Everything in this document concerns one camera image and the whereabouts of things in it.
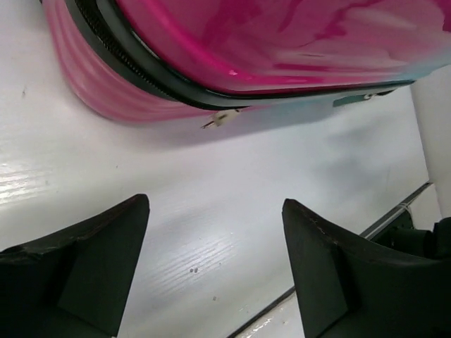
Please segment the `pink children's suitcase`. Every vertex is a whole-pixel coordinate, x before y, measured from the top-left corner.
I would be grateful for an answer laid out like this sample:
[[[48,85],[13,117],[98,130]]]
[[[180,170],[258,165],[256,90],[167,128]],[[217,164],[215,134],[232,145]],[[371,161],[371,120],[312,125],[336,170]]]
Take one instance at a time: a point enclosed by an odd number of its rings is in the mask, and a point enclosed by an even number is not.
[[[449,1],[43,1],[61,71],[146,123],[366,101],[450,64]]]

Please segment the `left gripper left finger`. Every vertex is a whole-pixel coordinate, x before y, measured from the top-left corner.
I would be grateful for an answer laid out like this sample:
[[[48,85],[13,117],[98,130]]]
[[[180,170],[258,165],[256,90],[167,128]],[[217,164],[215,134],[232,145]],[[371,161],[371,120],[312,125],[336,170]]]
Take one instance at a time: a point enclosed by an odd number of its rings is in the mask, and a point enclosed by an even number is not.
[[[1,251],[1,336],[117,337],[149,214],[137,194]]]

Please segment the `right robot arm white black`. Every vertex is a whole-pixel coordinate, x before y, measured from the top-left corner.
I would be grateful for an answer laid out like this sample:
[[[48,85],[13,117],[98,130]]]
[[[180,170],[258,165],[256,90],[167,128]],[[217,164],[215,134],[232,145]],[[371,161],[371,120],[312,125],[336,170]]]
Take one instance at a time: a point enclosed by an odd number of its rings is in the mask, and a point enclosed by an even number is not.
[[[432,230],[415,228],[409,211],[392,216],[371,235],[371,241],[413,256],[450,259],[450,218],[443,218]]]

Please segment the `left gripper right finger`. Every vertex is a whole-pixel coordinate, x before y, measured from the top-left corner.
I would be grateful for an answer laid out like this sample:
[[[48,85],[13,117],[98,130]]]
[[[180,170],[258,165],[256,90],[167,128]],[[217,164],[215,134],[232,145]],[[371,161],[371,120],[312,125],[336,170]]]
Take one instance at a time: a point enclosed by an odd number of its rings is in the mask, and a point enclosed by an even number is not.
[[[282,216],[306,337],[450,336],[450,259],[389,249],[293,199]]]

